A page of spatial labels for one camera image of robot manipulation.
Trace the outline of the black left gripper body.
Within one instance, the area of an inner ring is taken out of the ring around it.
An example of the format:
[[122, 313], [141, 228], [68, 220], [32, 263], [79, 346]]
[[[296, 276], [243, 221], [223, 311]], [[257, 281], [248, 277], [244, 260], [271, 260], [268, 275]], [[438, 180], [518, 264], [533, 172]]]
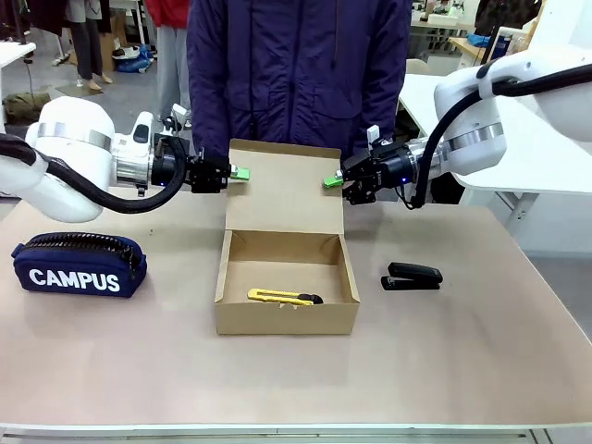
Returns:
[[192, 193], [219, 193], [219, 167], [194, 155], [181, 161], [164, 154], [153, 161], [152, 184], [168, 188], [188, 185]]

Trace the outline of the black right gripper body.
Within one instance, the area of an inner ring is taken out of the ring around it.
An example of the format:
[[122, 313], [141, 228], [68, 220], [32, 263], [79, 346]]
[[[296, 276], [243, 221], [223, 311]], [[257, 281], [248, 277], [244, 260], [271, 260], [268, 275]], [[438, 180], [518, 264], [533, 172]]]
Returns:
[[366, 195], [382, 189], [399, 190], [404, 185], [415, 183], [418, 160], [407, 143], [376, 140], [370, 144], [370, 155], [370, 179]]

